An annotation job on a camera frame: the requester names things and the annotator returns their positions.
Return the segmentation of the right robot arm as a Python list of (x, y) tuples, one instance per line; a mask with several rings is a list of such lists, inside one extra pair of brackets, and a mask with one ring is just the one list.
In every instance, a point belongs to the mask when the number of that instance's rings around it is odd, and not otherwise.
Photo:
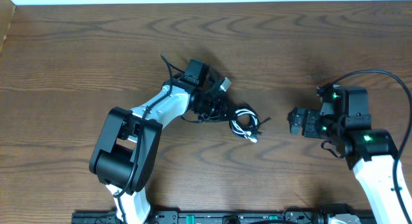
[(360, 86), (333, 86), (321, 96), (319, 110), (295, 107), (288, 114), (290, 132), (332, 144), (366, 194), (377, 223), (407, 223), (411, 195), (398, 149), (388, 131), (372, 129), (368, 92)]

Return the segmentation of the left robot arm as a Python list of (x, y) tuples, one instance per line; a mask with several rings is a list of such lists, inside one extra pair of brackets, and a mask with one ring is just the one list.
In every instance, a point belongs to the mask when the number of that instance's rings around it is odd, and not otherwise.
[(171, 73), (160, 92), (141, 106), (114, 107), (108, 113), (89, 170), (110, 191), (115, 223), (145, 223), (151, 206), (145, 185), (155, 164), (163, 128), (188, 110), (200, 122), (231, 117), (226, 92), (231, 82), (192, 59), (184, 71)]

